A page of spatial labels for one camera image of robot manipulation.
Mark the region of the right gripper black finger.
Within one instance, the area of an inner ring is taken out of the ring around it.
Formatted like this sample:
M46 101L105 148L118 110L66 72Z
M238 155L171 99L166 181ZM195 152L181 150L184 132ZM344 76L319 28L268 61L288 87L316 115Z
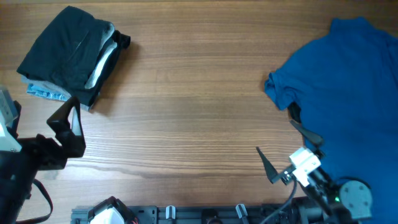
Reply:
M301 126L300 124L298 124L297 122L295 122L294 120L290 120L290 124L305 138L307 139L310 143L312 143L315 147L320 147L323 142L324 139L318 135L317 133L314 133L306 128L304 128L303 126Z
M256 151L258 152L261 161L264 166L264 170L266 172L268 180L274 184L277 181L280 180L281 176L280 174L276 171L275 167L271 164L271 162L267 159L267 157L262 153L259 147L256 147Z

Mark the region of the dark green shorts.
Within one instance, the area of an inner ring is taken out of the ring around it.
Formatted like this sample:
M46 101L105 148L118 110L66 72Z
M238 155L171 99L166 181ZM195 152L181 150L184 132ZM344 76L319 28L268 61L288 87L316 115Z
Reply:
M112 22L68 6L38 36L17 72L63 88L90 110L130 43Z

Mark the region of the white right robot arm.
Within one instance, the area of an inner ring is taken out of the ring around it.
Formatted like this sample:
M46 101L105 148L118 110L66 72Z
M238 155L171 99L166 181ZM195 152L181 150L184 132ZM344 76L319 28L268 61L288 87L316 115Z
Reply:
M289 185L291 182L294 184L289 198L262 222L266 223L289 206L297 187L301 187L305 195L318 205L325 216L322 223L361 223L363 220L370 219L373 204L370 185L354 177L343 177L346 181L343 184L332 180L321 168L321 159L325 156L320 150L324 142L323 138L294 120L291 120L290 124L315 148L309 149L302 146L297 149L289 156L290 165L282 172L277 172L260 148L256 148L271 183L282 181L284 185Z

